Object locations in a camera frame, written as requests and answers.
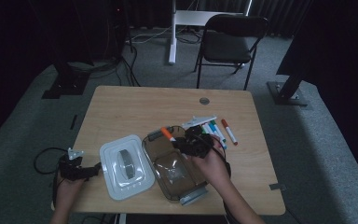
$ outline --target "table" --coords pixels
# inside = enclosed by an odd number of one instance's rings
[[[200,98],[207,97],[207,105]],[[169,89],[148,87],[100,86],[94,92],[80,128],[74,150],[84,150],[82,165],[100,161],[103,144],[136,134],[141,139],[162,126],[181,125],[196,117],[217,116],[225,119],[235,134],[238,145],[227,138],[227,161],[231,164],[232,181],[241,195],[260,215],[281,215],[285,211],[269,150],[257,116],[252,95],[248,91],[201,89]],[[152,188],[124,201],[108,195],[101,171],[84,185],[73,208],[75,212],[143,213],[143,214],[225,214],[222,199],[207,186],[207,195],[188,206],[167,200],[158,182]]]
[[[233,12],[176,10],[176,0],[172,0],[172,37],[169,64],[175,64],[176,62],[176,25],[204,26],[212,16],[222,13],[231,15],[245,15],[245,13]]]

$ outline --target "chair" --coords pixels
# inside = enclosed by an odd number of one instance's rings
[[[205,24],[199,56],[194,72],[199,68],[197,89],[200,87],[202,65],[235,66],[232,74],[236,74],[243,64],[250,62],[244,90],[248,86],[249,77],[255,61],[256,47],[266,35],[269,22],[262,17],[218,14],[212,16]],[[246,37],[255,37],[249,48]]]

